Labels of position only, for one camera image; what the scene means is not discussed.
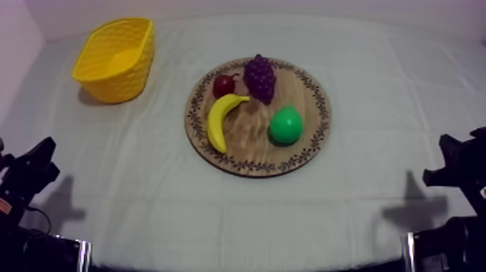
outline purple grapes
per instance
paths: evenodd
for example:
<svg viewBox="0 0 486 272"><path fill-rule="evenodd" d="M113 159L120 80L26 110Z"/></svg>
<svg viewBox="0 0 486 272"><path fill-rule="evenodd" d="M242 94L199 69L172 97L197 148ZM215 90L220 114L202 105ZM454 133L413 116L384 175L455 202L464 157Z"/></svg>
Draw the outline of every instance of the purple grapes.
<svg viewBox="0 0 486 272"><path fill-rule="evenodd" d="M251 95L269 105L275 93L275 82L272 66L267 58L258 54L244 66L243 80Z"/></svg>

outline red apple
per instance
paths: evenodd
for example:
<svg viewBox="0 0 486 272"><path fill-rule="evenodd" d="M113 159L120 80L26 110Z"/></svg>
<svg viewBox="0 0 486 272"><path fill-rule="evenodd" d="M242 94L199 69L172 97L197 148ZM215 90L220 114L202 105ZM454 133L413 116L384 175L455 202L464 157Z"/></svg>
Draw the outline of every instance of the red apple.
<svg viewBox="0 0 486 272"><path fill-rule="evenodd" d="M213 95L216 99L225 96L229 93L234 93L235 83L234 77L239 74L234 75L220 75L214 80L213 84Z"/></svg>

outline woven basket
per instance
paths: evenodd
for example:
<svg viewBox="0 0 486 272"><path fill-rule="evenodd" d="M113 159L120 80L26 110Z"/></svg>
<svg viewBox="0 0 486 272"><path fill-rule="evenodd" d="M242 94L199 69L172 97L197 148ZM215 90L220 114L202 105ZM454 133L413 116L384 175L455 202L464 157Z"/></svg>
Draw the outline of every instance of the woven basket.
<svg viewBox="0 0 486 272"><path fill-rule="evenodd" d="M72 77L105 103L141 94L154 55L153 22L122 18L95 29L78 57Z"/></svg>

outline plastic fruit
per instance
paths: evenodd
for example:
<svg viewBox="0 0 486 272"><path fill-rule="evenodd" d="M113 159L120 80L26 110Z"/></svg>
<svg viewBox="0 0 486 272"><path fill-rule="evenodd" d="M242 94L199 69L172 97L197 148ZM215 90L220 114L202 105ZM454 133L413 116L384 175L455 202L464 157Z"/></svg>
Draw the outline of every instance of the plastic fruit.
<svg viewBox="0 0 486 272"><path fill-rule="evenodd" d="M234 75L220 75L214 80L213 83L213 95L216 98L221 98L229 93L234 93L234 77L239 74Z"/></svg>
<svg viewBox="0 0 486 272"><path fill-rule="evenodd" d="M295 143L302 134L302 118L293 106L283 107L270 121L270 136L277 143Z"/></svg>
<svg viewBox="0 0 486 272"><path fill-rule="evenodd" d="M252 96L265 105L270 104L275 93L277 81L273 68L267 58L258 54L244 66L244 83Z"/></svg>
<svg viewBox="0 0 486 272"><path fill-rule="evenodd" d="M249 96L238 96L230 93L219 98L211 107L208 115L208 138L211 145L219 152L226 152L223 135L224 117L241 102L250 101Z"/></svg>

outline toy banana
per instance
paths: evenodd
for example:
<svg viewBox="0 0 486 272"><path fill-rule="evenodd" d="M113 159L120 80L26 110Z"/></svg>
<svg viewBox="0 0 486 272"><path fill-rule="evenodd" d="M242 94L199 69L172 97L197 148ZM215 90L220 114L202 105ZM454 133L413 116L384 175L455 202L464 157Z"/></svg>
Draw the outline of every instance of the toy banana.
<svg viewBox="0 0 486 272"><path fill-rule="evenodd" d="M226 152L226 142L223 135L224 117L230 110L236 108L241 102L250 101L249 96L238 96L229 93L219 98L211 107L208 115L208 138L213 147L221 152Z"/></svg>

